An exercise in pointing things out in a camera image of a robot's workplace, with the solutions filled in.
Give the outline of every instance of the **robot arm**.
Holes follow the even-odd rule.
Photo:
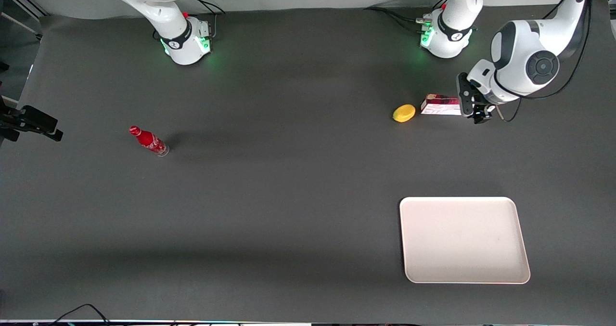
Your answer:
[[[480,60],[468,75],[458,76],[462,112],[475,123],[483,122],[495,104],[524,98],[548,85],[558,74],[559,56],[570,56],[568,45],[581,36],[587,1],[564,0],[553,19],[502,26],[492,39],[492,61]]]
[[[425,14],[416,20],[425,34],[420,45],[439,58],[460,54],[468,45],[471,26],[483,6],[484,0],[448,0],[446,9],[439,7]]]
[[[122,0],[145,16],[161,37],[165,52],[179,65],[199,61],[211,50],[209,25],[180,12],[177,0]]]

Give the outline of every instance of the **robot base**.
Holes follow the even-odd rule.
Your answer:
[[[192,25],[192,33],[189,39],[184,42],[182,48],[167,48],[165,43],[161,41],[167,55],[171,56],[171,59],[179,65],[194,64],[211,51],[212,40],[209,38],[207,21],[200,21],[196,17],[188,17],[187,21]]]
[[[423,18],[424,20],[430,19],[435,22],[438,20],[438,16],[441,12],[443,12],[441,9],[434,10],[434,12],[424,14]],[[428,49],[434,56],[450,59],[460,54],[462,49],[468,45],[468,39],[472,32],[473,30],[469,30],[468,34],[462,36],[458,41],[450,41],[447,35],[438,28],[438,25],[430,26],[424,34],[422,34],[420,46]]]

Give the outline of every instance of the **red coca-cola bottle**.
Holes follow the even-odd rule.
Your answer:
[[[131,126],[129,131],[131,135],[137,137],[137,141],[144,148],[156,153],[160,157],[169,153],[169,147],[150,131],[143,131],[137,126]]]

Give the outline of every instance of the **white tray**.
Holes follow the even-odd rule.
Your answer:
[[[506,197],[407,197],[400,222],[404,269],[414,283],[530,279],[515,203]]]

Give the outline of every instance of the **gray tabletop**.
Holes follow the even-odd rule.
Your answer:
[[[22,104],[64,139],[0,150],[0,317],[90,302],[111,319],[616,324],[616,42],[595,4],[570,87],[480,126],[391,113],[454,96],[505,21],[549,7],[485,8],[455,60],[377,12],[232,13],[187,67],[144,19],[44,19]],[[144,150],[131,125],[171,153]],[[530,282],[409,282],[406,196],[513,199]]]

